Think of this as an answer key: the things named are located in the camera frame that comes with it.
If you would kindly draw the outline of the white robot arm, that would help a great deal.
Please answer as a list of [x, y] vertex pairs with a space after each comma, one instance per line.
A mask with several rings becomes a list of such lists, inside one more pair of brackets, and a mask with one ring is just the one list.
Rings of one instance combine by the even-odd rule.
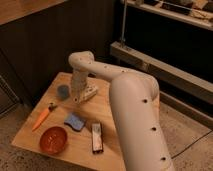
[[68, 58], [73, 68], [71, 96], [82, 103], [96, 94], [87, 77], [94, 74], [110, 83], [109, 102], [126, 171], [175, 171], [161, 129], [154, 100], [157, 80], [133, 69], [97, 62], [90, 51]]

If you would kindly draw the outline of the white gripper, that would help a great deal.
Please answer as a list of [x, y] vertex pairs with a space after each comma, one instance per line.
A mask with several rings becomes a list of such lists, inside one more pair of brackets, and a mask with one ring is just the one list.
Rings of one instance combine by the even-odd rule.
[[80, 103], [85, 98], [88, 73], [74, 70], [71, 78], [71, 95], [75, 103]]

